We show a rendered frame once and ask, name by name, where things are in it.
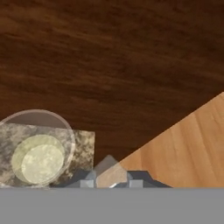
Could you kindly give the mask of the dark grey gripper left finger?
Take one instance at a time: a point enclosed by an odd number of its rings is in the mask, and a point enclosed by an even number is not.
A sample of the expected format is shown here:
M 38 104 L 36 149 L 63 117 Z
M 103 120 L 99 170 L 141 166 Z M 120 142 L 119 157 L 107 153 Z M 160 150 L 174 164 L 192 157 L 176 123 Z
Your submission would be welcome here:
M 71 178 L 56 184 L 56 188 L 81 187 L 82 184 L 95 186 L 96 172 L 78 169 Z

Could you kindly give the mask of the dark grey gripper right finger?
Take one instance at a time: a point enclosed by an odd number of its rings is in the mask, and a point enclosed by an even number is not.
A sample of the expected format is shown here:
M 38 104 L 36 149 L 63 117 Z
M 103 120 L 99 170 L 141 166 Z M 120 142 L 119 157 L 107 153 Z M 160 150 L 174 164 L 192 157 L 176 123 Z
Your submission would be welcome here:
M 131 180 L 142 180 L 145 186 L 167 187 L 166 184 L 155 180 L 147 171 L 128 171 Z

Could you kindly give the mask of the glass of lemonade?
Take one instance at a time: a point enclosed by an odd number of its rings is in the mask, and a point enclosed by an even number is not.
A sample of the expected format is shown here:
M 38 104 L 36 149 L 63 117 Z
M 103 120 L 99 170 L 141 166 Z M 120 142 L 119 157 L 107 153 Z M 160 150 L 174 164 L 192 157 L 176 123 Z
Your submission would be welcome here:
M 71 164 L 74 132 L 60 115 L 27 109 L 0 120 L 0 187 L 45 187 Z

